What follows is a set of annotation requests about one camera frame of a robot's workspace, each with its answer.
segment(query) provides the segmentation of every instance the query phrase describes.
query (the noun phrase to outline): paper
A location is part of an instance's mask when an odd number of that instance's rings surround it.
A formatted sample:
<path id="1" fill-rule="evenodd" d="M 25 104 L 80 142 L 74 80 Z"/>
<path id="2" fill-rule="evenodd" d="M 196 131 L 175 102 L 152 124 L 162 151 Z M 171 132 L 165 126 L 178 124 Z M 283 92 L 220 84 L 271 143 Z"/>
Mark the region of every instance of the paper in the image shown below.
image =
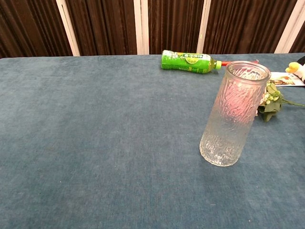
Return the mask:
<path id="1" fill-rule="evenodd" d="M 270 80 L 273 80 L 276 86 L 305 86 L 299 77 L 291 73 L 272 72 Z"/>

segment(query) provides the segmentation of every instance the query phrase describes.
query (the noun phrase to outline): glass vase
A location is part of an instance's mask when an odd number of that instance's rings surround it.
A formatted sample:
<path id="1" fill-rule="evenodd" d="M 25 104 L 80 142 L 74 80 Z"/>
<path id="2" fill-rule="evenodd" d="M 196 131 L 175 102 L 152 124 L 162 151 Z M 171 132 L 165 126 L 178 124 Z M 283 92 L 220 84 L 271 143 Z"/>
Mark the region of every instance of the glass vase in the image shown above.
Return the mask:
<path id="1" fill-rule="evenodd" d="M 257 63 L 227 65 L 200 141 L 201 155 L 208 162 L 217 166 L 237 162 L 270 75 L 266 67 Z"/>

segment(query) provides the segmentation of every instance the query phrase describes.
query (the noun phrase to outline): green tea bottle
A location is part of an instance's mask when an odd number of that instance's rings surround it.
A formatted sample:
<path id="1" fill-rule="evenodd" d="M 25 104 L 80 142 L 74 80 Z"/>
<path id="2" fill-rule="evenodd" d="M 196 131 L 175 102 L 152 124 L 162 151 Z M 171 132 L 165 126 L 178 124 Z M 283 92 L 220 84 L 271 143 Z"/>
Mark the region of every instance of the green tea bottle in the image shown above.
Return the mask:
<path id="1" fill-rule="evenodd" d="M 212 69 L 220 69 L 221 61 L 216 61 L 206 54 L 183 53 L 164 50 L 161 68 L 179 69 L 193 73 L 207 73 Z"/>

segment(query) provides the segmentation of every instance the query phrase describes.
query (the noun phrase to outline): flower stem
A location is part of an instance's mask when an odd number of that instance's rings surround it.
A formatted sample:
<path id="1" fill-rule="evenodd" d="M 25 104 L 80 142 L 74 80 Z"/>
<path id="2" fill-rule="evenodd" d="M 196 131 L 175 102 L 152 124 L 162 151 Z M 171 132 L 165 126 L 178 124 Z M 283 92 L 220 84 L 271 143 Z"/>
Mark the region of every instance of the flower stem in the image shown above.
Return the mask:
<path id="1" fill-rule="evenodd" d="M 298 103 L 295 103 L 295 102 L 291 102 L 289 100 L 286 100 L 286 99 L 282 99 L 282 102 L 285 103 L 285 104 L 290 104 L 290 105 L 295 105 L 295 106 L 302 106 L 302 107 L 305 107 L 304 104 L 298 104 Z"/>

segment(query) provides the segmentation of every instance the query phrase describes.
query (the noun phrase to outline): bottle cap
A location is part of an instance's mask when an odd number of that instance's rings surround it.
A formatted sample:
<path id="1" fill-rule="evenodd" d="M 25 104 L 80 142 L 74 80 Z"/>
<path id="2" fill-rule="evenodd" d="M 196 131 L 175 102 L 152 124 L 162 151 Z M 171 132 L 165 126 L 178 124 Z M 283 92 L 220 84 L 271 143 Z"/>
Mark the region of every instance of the bottle cap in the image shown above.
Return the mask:
<path id="1" fill-rule="evenodd" d="M 215 69 L 218 70 L 221 68 L 221 61 L 216 61 L 216 67 Z"/>

